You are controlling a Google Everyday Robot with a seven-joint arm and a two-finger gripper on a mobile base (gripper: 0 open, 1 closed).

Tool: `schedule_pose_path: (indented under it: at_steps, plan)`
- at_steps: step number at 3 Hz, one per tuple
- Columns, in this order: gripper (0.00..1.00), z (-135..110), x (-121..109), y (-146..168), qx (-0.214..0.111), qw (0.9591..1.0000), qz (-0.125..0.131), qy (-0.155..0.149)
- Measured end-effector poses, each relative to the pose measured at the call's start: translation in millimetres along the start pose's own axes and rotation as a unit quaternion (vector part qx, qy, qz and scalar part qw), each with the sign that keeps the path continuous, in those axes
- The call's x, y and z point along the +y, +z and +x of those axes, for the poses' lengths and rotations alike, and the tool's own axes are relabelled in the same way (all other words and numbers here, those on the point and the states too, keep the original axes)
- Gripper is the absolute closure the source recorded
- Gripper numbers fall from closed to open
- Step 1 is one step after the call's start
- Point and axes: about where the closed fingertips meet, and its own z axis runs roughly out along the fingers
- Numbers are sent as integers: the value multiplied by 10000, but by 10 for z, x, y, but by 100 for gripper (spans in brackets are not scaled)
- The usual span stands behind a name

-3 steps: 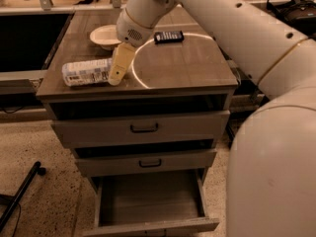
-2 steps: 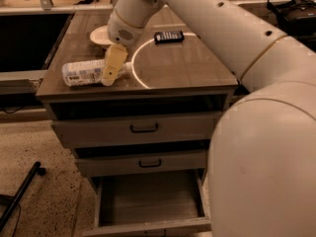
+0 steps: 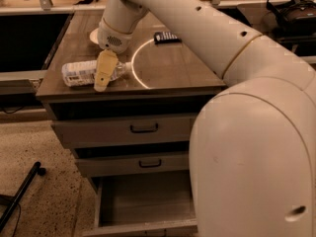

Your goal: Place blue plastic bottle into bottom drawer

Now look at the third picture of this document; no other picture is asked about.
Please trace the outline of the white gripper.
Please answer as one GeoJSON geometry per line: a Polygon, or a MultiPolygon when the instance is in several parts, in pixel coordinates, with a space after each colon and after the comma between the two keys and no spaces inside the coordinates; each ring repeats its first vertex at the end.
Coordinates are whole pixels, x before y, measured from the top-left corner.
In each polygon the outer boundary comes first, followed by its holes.
{"type": "Polygon", "coordinates": [[[110,82],[111,76],[119,62],[117,54],[125,52],[132,39],[132,34],[124,34],[111,28],[104,19],[99,23],[97,41],[101,49],[97,58],[97,68],[94,89],[104,92],[110,82]]]}

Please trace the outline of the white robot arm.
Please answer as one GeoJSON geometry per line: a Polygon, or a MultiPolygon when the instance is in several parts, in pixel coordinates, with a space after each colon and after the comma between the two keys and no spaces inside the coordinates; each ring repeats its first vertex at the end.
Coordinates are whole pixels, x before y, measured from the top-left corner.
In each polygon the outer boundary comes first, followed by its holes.
{"type": "Polygon", "coordinates": [[[226,84],[190,138],[198,237],[314,237],[315,70],[198,0],[108,0],[98,41],[152,13],[226,84]]]}

